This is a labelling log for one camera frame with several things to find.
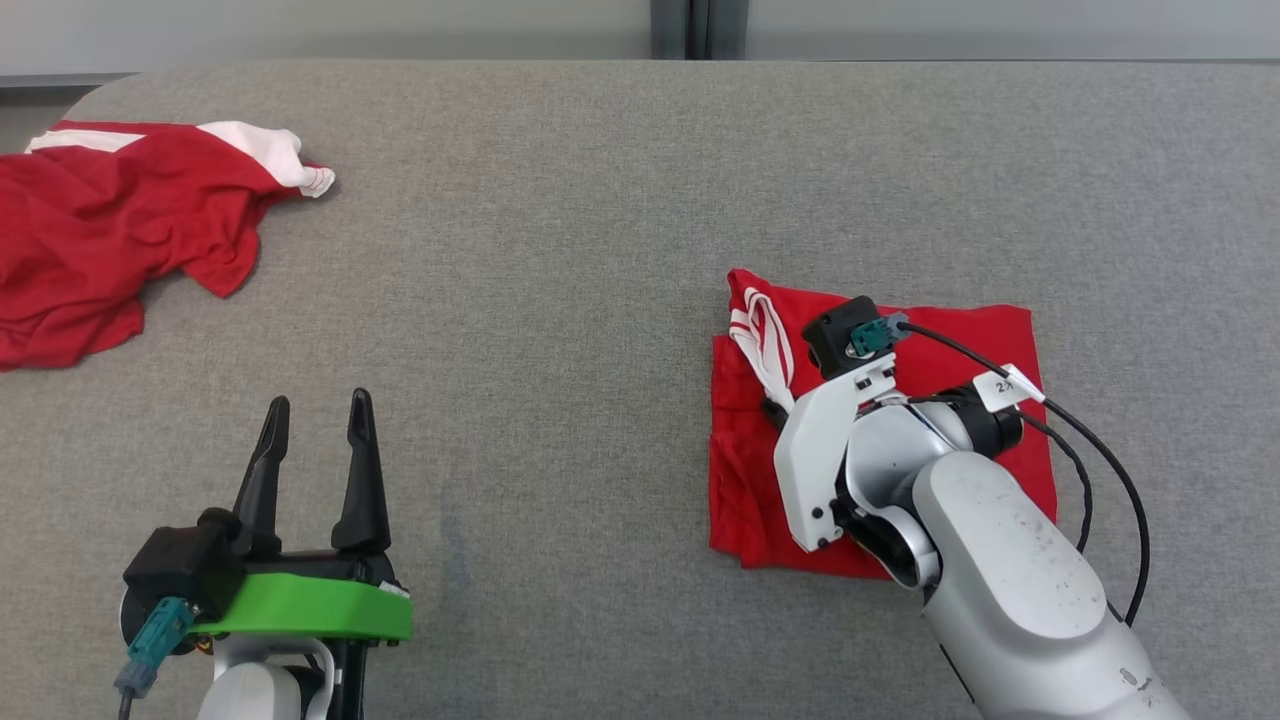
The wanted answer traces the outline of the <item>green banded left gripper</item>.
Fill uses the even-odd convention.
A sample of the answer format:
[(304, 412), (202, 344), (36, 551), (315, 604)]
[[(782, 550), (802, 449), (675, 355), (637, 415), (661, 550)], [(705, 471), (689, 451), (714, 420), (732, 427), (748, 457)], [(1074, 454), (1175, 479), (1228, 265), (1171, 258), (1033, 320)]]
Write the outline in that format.
[[(276, 396), (236, 497), (241, 530), (233, 548), (242, 559), (273, 559), (279, 470), (289, 443), (291, 404)], [(413, 602), (385, 552), (390, 523), (372, 397), (352, 393), (347, 439), (349, 470), (332, 547), (349, 553), (287, 553), (248, 562), (229, 609), (218, 620), (195, 623), (197, 635), (296, 635), (321, 641), (408, 641)], [(375, 555), (357, 555), (375, 553)]]

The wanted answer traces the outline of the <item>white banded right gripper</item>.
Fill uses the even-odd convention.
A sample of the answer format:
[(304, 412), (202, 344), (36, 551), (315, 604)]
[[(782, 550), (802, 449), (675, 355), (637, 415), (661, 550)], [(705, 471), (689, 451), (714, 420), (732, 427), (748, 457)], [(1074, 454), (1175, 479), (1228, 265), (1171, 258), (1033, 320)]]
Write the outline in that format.
[(841, 530), (829, 514), (849, 437), (860, 407), (896, 389), (896, 354), (826, 380), (792, 407), (762, 398), (762, 413), (780, 434), (774, 473), (788, 532), (804, 552), (835, 542)]

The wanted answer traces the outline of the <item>red jersey with white sleeves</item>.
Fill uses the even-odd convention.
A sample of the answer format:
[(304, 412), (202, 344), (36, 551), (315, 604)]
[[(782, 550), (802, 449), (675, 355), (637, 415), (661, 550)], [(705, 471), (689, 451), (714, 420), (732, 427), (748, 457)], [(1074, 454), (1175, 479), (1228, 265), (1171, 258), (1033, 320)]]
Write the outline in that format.
[[(808, 359), (804, 325), (847, 299), (773, 284), (758, 274), (728, 272), (730, 331), (713, 338), (710, 374), (710, 547), (733, 555), (745, 569), (788, 568), (835, 577), (888, 580), (864, 550), (842, 538), (832, 548), (806, 553), (788, 529), (774, 473), (780, 432), (762, 402), (795, 400), (815, 388), (820, 373)], [(991, 305), (972, 309), (893, 307), (908, 320), (987, 356), (1012, 364), (1042, 384), (1030, 309)], [(897, 387), (911, 396), (960, 386), (982, 373), (978, 365), (942, 345), (911, 337), (895, 350)], [(1038, 430), (1002, 454), (997, 462), (1051, 520), (1059, 519), (1050, 441)]]

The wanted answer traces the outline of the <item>red shorts with white stripes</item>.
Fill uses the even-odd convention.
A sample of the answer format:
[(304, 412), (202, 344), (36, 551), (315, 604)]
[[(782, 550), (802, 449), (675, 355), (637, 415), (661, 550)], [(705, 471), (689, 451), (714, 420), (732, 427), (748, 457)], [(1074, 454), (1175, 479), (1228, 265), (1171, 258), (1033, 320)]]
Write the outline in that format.
[(224, 299), (259, 224), (337, 176), (288, 129), (61, 120), (0, 155), (0, 372), (63, 369), (145, 328), (143, 287), (182, 272)]

